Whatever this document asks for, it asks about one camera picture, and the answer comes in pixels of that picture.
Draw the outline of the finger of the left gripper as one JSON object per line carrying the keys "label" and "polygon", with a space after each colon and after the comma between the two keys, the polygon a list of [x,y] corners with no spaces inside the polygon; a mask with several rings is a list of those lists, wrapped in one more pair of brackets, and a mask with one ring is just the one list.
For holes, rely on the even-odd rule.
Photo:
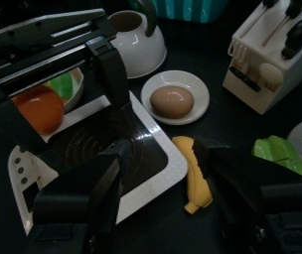
{"label": "finger of the left gripper", "polygon": [[101,76],[105,97],[117,112],[128,112],[131,110],[128,80],[119,51],[103,36],[87,41],[85,46]]}
{"label": "finger of the left gripper", "polygon": [[9,96],[0,88],[0,133],[36,156],[51,156],[53,151],[20,113]]}

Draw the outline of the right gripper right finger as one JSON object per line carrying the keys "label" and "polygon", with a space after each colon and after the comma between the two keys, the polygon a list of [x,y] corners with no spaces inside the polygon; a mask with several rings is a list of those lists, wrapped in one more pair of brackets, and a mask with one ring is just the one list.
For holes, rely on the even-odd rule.
{"label": "right gripper right finger", "polygon": [[278,164],[200,136],[194,154],[226,218],[302,212],[302,176]]}

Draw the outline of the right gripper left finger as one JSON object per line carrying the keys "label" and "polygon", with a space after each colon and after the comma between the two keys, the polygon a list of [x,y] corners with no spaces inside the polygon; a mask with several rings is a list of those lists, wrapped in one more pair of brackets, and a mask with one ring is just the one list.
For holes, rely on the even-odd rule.
{"label": "right gripper left finger", "polygon": [[116,222],[128,167],[130,142],[117,140],[42,188],[33,205],[34,224],[85,224],[91,231],[108,231]]}

